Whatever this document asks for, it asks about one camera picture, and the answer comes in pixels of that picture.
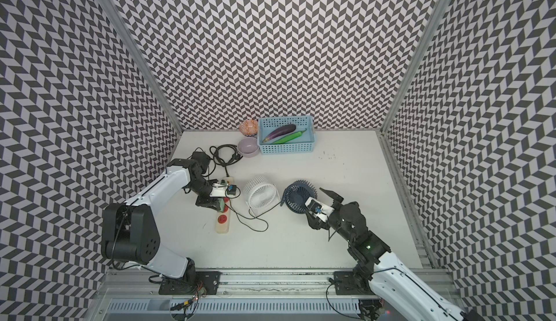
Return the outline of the dark blue desk fan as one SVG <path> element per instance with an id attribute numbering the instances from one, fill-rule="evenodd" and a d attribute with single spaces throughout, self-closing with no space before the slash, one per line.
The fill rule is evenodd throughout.
<path id="1" fill-rule="evenodd" d="M 295 214 L 303 215 L 306 212 L 306 201 L 309 198 L 317 198 L 317 189 L 306 180 L 297 180 L 282 193 L 280 206 L 286 205 Z"/>

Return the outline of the green plug white fan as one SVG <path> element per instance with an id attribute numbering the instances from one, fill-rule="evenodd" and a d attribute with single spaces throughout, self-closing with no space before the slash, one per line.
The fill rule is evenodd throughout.
<path id="1" fill-rule="evenodd" d="M 224 199 L 220 199 L 219 200 L 219 209 L 218 212 L 219 213 L 226 213 L 228 211 L 228 206 L 227 203 Z"/>

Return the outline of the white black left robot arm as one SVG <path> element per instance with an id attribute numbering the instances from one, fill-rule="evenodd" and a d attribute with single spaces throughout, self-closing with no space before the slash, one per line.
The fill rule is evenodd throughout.
<path id="1" fill-rule="evenodd" d="M 195 205 L 223 212 L 227 186 L 218 186 L 205 173 L 207 153 L 195 151 L 188 159 L 173 159 L 163 173 L 142 191 L 103 211 L 101 254 L 113 262 L 135 262 L 166 278 L 183 279 L 193 261 L 162 244 L 156 215 L 179 191 L 197 195 Z"/>

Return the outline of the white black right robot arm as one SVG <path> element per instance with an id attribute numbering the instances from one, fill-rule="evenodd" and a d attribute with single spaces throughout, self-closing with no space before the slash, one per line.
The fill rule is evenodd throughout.
<path id="1" fill-rule="evenodd" d="M 449 302 L 402 263 L 378 235 L 369 230 L 357 202 L 345 204 L 329 190 L 331 205 L 308 197 L 304 203 L 313 229 L 332 230 L 347 241 L 347 251 L 356 261 L 354 275 L 370 290 L 392 305 L 407 320 L 482 320 L 473 309 L 465 311 Z"/>

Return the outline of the beige power strip red sockets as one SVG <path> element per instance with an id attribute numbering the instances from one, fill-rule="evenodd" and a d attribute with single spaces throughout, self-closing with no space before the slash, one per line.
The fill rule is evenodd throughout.
<path id="1" fill-rule="evenodd" d="M 225 177 L 223 180 L 228 181 L 230 184 L 234 183 L 233 177 Z M 230 199 L 229 198 L 216 198 L 216 199 L 217 199 L 218 209 L 219 209 L 219 200 L 224 199 L 227 203 L 228 211 L 226 213 L 219 213 L 217 210 L 218 216 L 217 216 L 215 231 L 217 234 L 227 234 L 230 228 L 230 213 L 231 213 Z"/>

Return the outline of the white desk fan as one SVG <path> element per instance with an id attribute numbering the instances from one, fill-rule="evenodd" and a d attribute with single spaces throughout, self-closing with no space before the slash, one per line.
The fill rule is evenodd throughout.
<path id="1" fill-rule="evenodd" d="M 255 217 L 261 216 L 281 201 L 278 188 L 262 175 L 255 176 L 247 182 L 242 195 L 250 213 Z"/>

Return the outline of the lilac plastic bowl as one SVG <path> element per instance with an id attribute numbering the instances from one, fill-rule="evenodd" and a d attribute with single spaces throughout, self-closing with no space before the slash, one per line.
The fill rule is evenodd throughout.
<path id="1" fill-rule="evenodd" d="M 237 151 L 243 157 L 254 157 L 259 154 L 260 149 L 257 138 L 245 137 L 237 144 Z"/>

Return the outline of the orange blue patterned bowl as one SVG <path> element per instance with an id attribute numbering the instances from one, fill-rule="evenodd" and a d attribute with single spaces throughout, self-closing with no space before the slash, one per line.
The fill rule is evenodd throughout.
<path id="1" fill-rule="evenodd" d="M 247 137 L 256 136 L 259 131 L 259 124 L 257 120 L 246 120 L 243 121 L 240 125 L 238 130 Z"/>

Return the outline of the light blue perforated basket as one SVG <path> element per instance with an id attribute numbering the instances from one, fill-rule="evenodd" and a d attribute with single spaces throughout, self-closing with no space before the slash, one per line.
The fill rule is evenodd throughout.
<path id="1" fill-rule="evenodd" d="M 262 154 L 314 151 L 316 142 L 312 116 L 259 118 L 257 143 Z"/>

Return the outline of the green toy cucumber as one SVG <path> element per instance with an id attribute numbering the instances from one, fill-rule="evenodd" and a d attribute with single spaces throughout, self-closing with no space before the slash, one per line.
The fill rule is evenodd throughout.
<path id="1" fill-rule="evenodd" d="M 289 141 L 295 140 L 297 138 L 302 137 L 302 135 L 304 135 L 304 133 L 306 132 L 306 130 L 303 131 L 296 131 L 295 133 L 286 135 L 282 138 L 279 138 L 278 140 L 274 141 L 273 144 L 286 144 Z"/>

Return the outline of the purple toy eggplant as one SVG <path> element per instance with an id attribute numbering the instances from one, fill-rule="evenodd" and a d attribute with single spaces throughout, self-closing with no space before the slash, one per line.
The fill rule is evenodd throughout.
<path id="1" fill-rule="evenodd" d="M 295 124 L 288 124 L 288 125 L 282 125 L 279 128 L 276 128 L 275 130 L 273 130 L 270 134 L 268 134 L 262 141 L 263 144 L 278 138 L 280 136 L 284 136 L 287 134 L 291 134 L 292 132 L 294 132 L 296 130 L 296 125 Z"/>

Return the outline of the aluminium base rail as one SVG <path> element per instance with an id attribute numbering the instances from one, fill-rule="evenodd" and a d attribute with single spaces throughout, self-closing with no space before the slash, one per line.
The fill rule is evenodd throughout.
<path id="1" fill-rule="evenodd" d="M 336 269 L 205 270 L 214 295 L 193 306 L 194 320 L 352 320 L 360 302 L 373 295 L 337 296 L 330 286 Z M 85 320 L 171 320 L 171 307 L 188 295 L 159 294 L 152 275 L 140 270 L 110 271 Z"/>

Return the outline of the aluminium corner post left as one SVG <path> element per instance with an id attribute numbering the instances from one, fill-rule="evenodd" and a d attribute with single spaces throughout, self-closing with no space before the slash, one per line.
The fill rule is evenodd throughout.
<path id="1" fill-rule="evenodd" d="M 154 95 L 157 102 L 161 106 L 162 110 L 169 118 L 169 122 L 172 124 L 175 131 L 177 131 L 179 135 L 182 135 L 183 129 L 177 115 L 175 114 L 175 111 L 172 109 L 172 106 L 170 105 L 166 96 L 164 95 L 164 92 L 159 86 L 157 80 L 155 79 L 146 60 L 144 59 L 143 54 L 140 51 L 140 48 L 137 46 L 128 27 L 125 25 L 117 8 L 114 6 L 113 1 L 97 0 L 97 2 L 100 4 L 102 10 L 106 13 L 116 34 L 118 35 L 118 37 L 121 38 L 125 48 L 130 54 L 130 57 L 132 57 L 133 61 L 138 67 L 140 74 L 143 76 L 146 83 L 148 84 L 151 93 Z"/>

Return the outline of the aluminium corner post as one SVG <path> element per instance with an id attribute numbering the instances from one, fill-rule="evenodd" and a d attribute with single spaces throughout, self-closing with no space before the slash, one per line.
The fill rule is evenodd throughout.
<path id="1" fill-rule="evenodd" d="M 125 48 L 130 54 L 130 57 L 132 57 L 133 61 L 138 67 L 140 74 L 143 76 L 146 83 L 148 84 L 151 93 L 154 95 L 157 102 L 161 106 L 162 110 L 169 118 L 169 122 L 172 124 L 175 131 L 177 131 L 179 135 L 182 135 L 183 129 L 177 115 L 175 114 L 175 111 L 172 109 L 172 106 L 170 105 L 166 96 L 164 95 L 164 92 L 159 86 L 157 80 L 155 79 L 146 60 L 144 59 L 143 54 L 140 51 L 140 48 L 137 46 L 128 27 L 125 25 L 117 8 L 114 6 L 113 1 L 97 0 L 97 2 L 100 4 L 102 10 L 106 13 L 116 34 L 118 35 L 118 37 L 121 38 Z"/>
<path id="2" fill-rule="evenodd" d="M 410 89 L 416 73 L 421 66 L 424 56 L 426 55 L 431 41 L 440 25 L 440 22 L 442 21 L 443 16 L 448 6 L 450 5 L 450 2 L 451 0 L 437 0 L 437 2 L 435 3 L 430 19 L 428 20 L 427 25 L 424 29 L 423 35 L 416 47 L 414 55 L 409 63 L 408 69 L 392 101 L 392 105 L 389 108 L 386 118 L 379 130 L 382 134 L 386 134 L 389 127 L 392 125 L 396 115 L 398 114 L 399 109 L 405 99 L 405 96 Z"/>

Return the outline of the aluminium corner post right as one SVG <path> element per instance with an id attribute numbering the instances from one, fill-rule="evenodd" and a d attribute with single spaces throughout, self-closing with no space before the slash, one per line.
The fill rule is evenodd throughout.
<path id="1" fill-rule="evenodd" d="M 451 0 L 437 0 L 437 2 L 435 3 L 430 19 L 428 20 L 427 25 L 424 29 L 423 35 L 416 47 L 414 55 L 409 63 L 408 69 L 392 101 L 392 105 L 389 108 L 386 118 L 379 130 L 382 134 L 386 134 L 389 127 L 392 125 L 396 115 L 398 114 L 399 109 L 405 99 L 405 96 L 410 89 L 416 73 L 421 66 L 424 56 L 426 55 L 431 41 L 440 25 L 440 22 L 442 21 L 443 16 L 448 6 L 450 5 L 450 2 Z"/>

